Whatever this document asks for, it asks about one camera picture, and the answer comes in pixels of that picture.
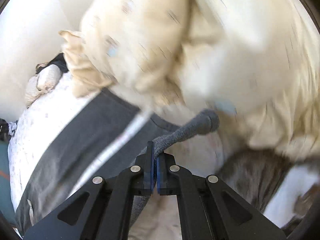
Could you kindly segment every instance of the beige cloth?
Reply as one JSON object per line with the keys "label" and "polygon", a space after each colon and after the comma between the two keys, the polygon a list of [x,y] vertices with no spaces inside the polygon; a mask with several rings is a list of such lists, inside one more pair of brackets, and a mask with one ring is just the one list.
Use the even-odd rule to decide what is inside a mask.
{"label": "beige cloth", "polygon": [[298,0],[95,0],[61,35],[76,96],[109,86],[155,111],[214,108],[223,143],[320,152],[320,38]]}

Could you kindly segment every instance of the orange line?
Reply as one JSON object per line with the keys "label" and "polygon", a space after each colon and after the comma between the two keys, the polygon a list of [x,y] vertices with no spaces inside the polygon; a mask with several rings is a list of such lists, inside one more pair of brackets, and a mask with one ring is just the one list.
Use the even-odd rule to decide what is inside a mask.
{"label": "orange line", "polygon": [[0,171],[0,176],[4,177],[5,179],[10,181],[9,175],[5,174],[3,171]]}

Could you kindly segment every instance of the triangular cutout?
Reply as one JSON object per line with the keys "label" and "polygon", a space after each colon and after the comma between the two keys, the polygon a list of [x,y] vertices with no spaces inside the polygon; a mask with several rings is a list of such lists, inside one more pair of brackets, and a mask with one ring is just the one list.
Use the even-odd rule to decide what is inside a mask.
{"label": "triangular cutout", "polygon": [[78,197],[73,203],[71,203],[66,209],[62,210],[58,214],[58,219],[66,222],[67,224],[74,226],[79,216],[84,208],[85,203],[87,202],[89,197],[88,192],[84,192],[80,197]]}
{"label": "triangular cutout", "polygon": [[249,211],[241,206],[226,191],[222,192],[222,198],[226,204],[230,216],[238,226],[252,219],[252,215],[249,213]]}

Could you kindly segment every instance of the silver screw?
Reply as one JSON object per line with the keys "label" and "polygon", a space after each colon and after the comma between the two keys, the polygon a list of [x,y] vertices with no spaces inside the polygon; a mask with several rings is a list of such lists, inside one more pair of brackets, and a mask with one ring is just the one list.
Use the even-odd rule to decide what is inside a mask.
{"label": "silver screw", "polygon": [[218,182],[218,177],[214,176],[214,175],[211,175],[211,176],[208,177],[208,181],[211,182],[211,183],[217,183]]}
{"label": "silver screw", "polygon": [[94,183],[94,184],[100,184],[101,182],[103,181],[103,178],[101,178],[101,177],[94,177],[93,179],[92,179],[92,182]]}
{"label": "silver screw", "polygon": [[170,167],[170,171],[176,172],[176,171],[179,171],[179,170],[180,170],[180,167],[178,165],[172,165]]}
{"label": "silver screw", "polygon": [[138,171],[141,170],[141,168],[140,168],[140,166],[134,165],[134,166],[132,166],[132,167],[130,168],[130,170],[131,170],[132,172],[138,172]]}

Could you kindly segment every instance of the yellow fabric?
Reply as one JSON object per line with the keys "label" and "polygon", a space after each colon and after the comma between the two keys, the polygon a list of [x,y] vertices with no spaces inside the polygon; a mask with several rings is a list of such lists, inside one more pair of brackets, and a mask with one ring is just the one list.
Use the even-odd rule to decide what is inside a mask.
{"label": "yellow fabric", "polygon": [[223,143],[320,153],[320,38],[298,0],[94,0],[61,35],[76,96],[109,86],[155,111],[209,107]]}

